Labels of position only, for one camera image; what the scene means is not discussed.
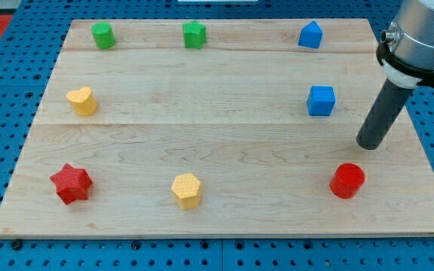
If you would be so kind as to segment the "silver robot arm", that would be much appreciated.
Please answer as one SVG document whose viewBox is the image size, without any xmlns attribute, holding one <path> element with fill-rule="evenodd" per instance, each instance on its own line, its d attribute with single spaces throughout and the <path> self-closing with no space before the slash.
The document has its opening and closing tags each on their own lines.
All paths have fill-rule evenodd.
<svg viewBox="0 0 434 271">
<path fill-rule="evenodd" d="M 379 147 L 416 88 L 434 88 L 434 0 L 404 0 L 376 57 L 387 79 L 356 136 L 367 150 Z"/>
</svg>

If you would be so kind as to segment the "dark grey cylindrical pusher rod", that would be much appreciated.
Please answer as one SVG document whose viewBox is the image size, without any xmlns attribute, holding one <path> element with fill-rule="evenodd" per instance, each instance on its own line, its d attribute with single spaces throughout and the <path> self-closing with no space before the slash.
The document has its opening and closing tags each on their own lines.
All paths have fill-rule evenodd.
<svg viewBox="0 0 434 271">
<path fill-rule="evenodd" d="M 386 79 L 356 136 L 356 143 L 366 150 L 377 149 L 413 92 Z"/>
</svg>

